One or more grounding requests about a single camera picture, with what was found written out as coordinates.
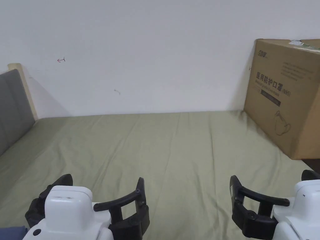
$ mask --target red pen mark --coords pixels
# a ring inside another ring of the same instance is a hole
[[[58,62],[60,62],[60,61],[62,61],[62,60],[66,61],[66,60],[64,59],[64,57],[63,57],[63,59],[58,59]]]

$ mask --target blue fabric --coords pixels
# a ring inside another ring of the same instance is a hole
[[[22,240],[27,231],[25,226],[0,228],[0,240]]]

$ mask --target wrinkled sheet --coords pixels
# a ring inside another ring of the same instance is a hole
[[[97,202],[130,193],[143,177],[144,239],[245,239],[231,219],[230,176],[287,197],[304,169],[241,111],[42,119],[0,157],[0,227],[27,225],[31,200],[71,173]],[[134,211],[130,204],[123,215]]]

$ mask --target gray headboard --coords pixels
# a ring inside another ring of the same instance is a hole
[[[35,119],[17,69],[0,75],[0,155],[19,140]]]

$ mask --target cardboard box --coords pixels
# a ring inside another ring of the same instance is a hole
[[[256,40],[244,110],[291,159],[320,158],[320,39]]]

